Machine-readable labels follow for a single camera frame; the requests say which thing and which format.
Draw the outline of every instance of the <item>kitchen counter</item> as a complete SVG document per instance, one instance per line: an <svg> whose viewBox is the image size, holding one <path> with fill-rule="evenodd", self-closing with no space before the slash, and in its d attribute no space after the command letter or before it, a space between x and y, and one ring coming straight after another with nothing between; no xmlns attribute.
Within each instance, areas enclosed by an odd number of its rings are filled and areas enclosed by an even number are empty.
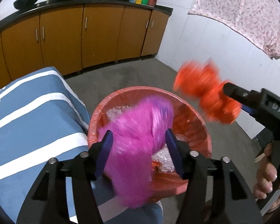
<svg viewBox="0 0 280 224"><path fill-rule="evenodd" d="M167 15L171 15L173 8L164 7L156 5L155 7L145 6L141 4L134 4L130 3L127 0L67 0L67 1L57 1L57 0L48 0L41 3L34 4L29 10L27 11L17 11L6 18L0 20L0 32L7 28L11 23L16 22L17 20L24 18L27 15L38 13L43 10L57 8L57 7L64 7L64 6L72 6L78 4L89 4L89 3L109 3L109 4L117 4L117 5L125 5L125 6L133 6L137 8L147 9L147 10L156 10Z"/></svg>

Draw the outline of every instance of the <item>silver bolt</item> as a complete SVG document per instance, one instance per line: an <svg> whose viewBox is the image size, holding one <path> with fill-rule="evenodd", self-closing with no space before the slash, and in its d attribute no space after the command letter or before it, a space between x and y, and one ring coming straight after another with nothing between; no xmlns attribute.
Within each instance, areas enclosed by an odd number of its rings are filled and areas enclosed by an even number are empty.
<svg viewBox="0 0 280 224"><path fill-rule="evenodd" d="M227 157L227 156L222 157L222 160L223 160L224 162L226 162L226 163L229 163L229 162L230 162L230 159L229 159L229 157Z"/></svg>
<svg viewBox="0 0 280 224"><path fill-rule="evenodd" d="M52 157L49 159L49 164L54 164L56 161L57 161L57 159Z"/></svg>
<svg viewBox="0 0 280 224"><path fill-rule="evenodd" d="M199 155L199 153L197 151L190 151L190 155L196 157Z"/></svg>
<svg viewBox="0 0 280 224"><path fill-rule="evenodd" d="M88 152L81 152L80 153L80 157L84 158L84 157L88 157L89 153Z"/></svg>

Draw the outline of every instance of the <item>floral curtain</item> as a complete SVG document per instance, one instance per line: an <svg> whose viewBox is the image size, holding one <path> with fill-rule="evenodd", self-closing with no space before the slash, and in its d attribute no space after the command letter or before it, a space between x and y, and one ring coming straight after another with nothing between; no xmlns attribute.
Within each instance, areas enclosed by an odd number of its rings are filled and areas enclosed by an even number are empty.
<svg viewBox="0 0 280 224"><path fill-rule="evenodd" d="M280 56L278 0L194 0L189 13L222 22L269 57Z"/></svg>

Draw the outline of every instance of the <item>gray floor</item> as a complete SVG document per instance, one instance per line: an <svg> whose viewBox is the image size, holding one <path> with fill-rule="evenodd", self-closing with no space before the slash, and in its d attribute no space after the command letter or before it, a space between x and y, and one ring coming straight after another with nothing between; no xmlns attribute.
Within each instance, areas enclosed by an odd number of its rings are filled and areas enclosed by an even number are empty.
<svg viewBox="0 0 280 224"><path fill-rule="evenodd" d="M174 70L153 58L103 67L66 81L92 114L104 97L124 87L152 86L172 92L175 76ZM186 100L199 110L197 102ZM260 146L250 140L237 123L232 125L207 123L207 127L212 139L212 157L214 159L230 157L252 189L256 181L257 168L254 157L260 151ZM210 184L206 200L210 199L211 193ZM182 200L183 194L161 200L164 224L175 223Z"/></svg>

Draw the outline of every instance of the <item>striped fabric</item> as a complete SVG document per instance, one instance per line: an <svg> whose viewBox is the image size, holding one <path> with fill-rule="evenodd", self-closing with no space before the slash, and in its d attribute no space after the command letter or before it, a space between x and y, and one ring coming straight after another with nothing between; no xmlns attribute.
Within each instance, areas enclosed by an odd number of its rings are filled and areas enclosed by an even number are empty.
<svg viewBox="0 0 280 224"><path fill-rule="evenodd" d="M31 73L0 90L0 205L14 222L49 158L62 161L88 150L89 121L85 105L53 67ZM67 178L66 185L69 216L77 223L71 178ZM105 223L163 222L160 202L128 209L118 203L104 178L91 185Z"/></svg>

